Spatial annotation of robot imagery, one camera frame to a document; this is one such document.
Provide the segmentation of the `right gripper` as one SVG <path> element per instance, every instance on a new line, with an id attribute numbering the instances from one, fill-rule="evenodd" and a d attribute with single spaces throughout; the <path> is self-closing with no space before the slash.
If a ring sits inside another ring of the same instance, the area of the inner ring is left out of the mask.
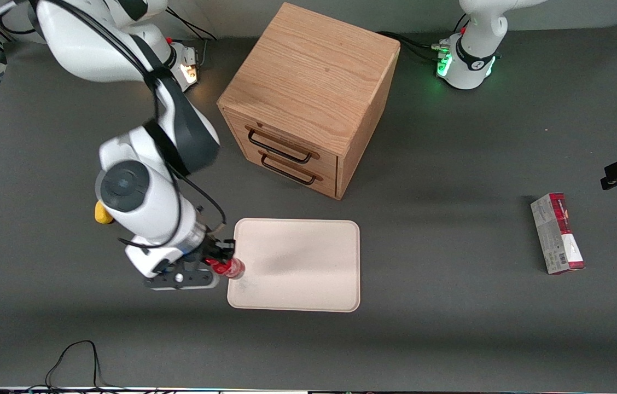
<path id="1" fill-rule="evenodd" d="M 124 249 L 126 256 L 133 266 L 146 279 L 164 276 L 176 279 L 179 275 L 183 279 L 216 279 L 213 271 L 226 271 L 228 264 L 223 260 L 205 257 L 201 262 L 202 240 L 181 240 L 176 244 L 153 248 L 144 244 L 143 247 L 127 245 Z M 234 254 L 236 240 L 214 240 L 212 245 L 213 254 Z"/>

